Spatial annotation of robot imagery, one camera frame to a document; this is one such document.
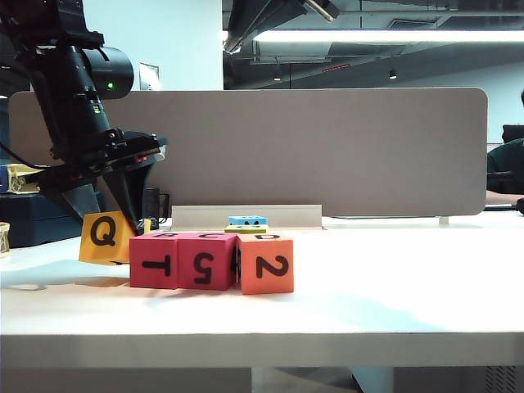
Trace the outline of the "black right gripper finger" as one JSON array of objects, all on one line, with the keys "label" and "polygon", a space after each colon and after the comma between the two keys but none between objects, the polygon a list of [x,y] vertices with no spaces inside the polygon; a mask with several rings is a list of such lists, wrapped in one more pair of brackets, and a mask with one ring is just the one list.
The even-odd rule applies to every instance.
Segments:
[{"label": "black right gripper finger", "polygon": [[228,22],[228,37],[224,42],[225,52],[234,52],[242,42],[257,28],[264,19],[266,1],[241,0],[233,1]]},{"label": "black right gripper finger", "polygon": [[267,0],[264,19],[254,32],[262,33],[304,14],[305,6],[302,1]]}]

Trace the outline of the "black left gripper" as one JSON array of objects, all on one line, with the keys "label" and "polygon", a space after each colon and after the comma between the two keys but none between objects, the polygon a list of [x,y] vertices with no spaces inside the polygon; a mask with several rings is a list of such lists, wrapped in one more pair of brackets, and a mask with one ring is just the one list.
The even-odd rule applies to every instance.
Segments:
[{"label": "black left gripper", "polygon": [[77,138],[56,156],[63,161],[38,173],[42,192],[60,191],[65,210],[78,223],[100,213],[92,182],[102,176],[135,234],[143,234],[142,199],[150,165],[165,158],[168,140],[156,134],[109,129]]}]

